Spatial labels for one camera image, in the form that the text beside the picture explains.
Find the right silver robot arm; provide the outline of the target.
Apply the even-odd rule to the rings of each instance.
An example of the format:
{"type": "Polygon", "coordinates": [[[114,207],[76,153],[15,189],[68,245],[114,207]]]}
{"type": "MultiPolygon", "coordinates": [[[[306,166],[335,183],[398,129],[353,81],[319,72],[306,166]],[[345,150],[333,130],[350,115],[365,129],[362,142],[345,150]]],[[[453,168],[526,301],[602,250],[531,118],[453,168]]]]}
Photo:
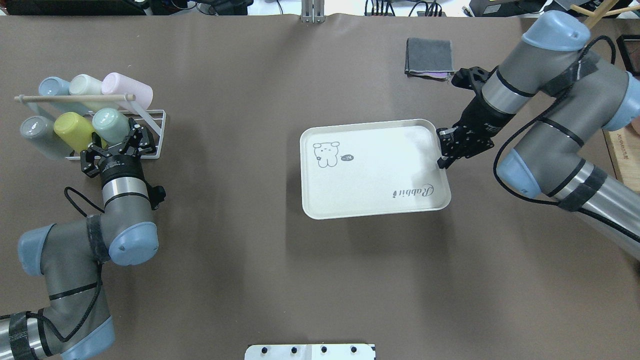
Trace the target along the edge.
{"type": "Polygon", "coordinates": [[[542,92],[553,103],[494,158],[498,184],[524,201],[584,215],[638,258],[638,194],[579,155],[596,132],[622,129],[639,115],[639,82],[615,66],[616,55],[612,39],[592,38],[569,14],[542,14],[496,68],[455,73],[452,84],[474,98],[457,123],[438,129],[439,168],[493,148],[493,137],[542,92]]]}

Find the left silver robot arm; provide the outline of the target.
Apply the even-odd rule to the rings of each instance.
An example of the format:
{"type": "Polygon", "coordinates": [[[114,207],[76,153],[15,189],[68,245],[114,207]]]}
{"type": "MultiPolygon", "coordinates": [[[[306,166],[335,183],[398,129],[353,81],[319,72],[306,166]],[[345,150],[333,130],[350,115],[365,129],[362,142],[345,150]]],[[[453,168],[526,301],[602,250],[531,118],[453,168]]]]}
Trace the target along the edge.
{"type": "Polygon", "coordinates": [[[115,341],[102,282],[106,262],[138,265],[158,251],[153,210],[166,196],[144,175],[141,155],[156,150],[150,131],[129,119],[129,132],[111,146],[98,135],[80,154],[81,168],[99,176],[103,212],[35,228],[21,235],[18,258],[30,276],[44,276],[49,306],[1,317],[1,358],[87,360],[115,341]]]}

